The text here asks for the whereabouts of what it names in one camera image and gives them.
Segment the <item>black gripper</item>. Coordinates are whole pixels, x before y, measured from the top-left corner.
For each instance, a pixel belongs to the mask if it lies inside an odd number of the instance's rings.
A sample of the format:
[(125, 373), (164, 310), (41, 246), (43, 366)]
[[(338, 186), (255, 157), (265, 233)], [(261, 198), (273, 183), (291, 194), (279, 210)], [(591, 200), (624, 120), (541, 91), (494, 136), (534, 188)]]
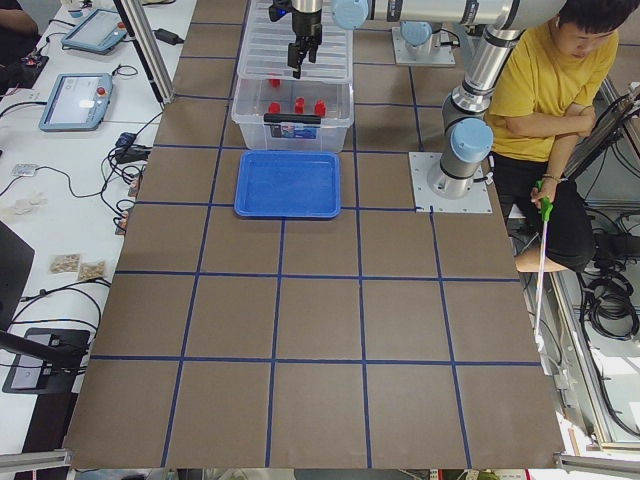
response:
[(287, 13), (292, 17), (292, 29), (296, 40), (288, 44), (287, 64), (295, 79), (301, 78), (305, 59), (316, 62), (318, 47), (322, 43), (321, 0), (273, 0), (269, 7), (269, 18), (277, 22)]

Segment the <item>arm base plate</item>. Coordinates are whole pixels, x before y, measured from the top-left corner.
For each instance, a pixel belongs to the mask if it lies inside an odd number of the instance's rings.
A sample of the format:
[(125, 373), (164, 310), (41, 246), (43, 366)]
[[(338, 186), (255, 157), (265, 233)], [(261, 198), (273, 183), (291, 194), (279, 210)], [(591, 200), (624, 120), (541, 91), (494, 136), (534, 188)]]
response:
[(433, 34), (426, 43), (412, 46), (401, 35), (400, 27), (392, 30), (395, 63), (404, 66), (425, 66), (433, 68), (453, 68), (455, 59), (450, 36), (445, 32)]
[(415, 210), (424, 213), (491, 214), (488, 186), (480, 164), (467, 179), (452, 179), (440, 169), (439, 152), (410, 152), (409, 170)]

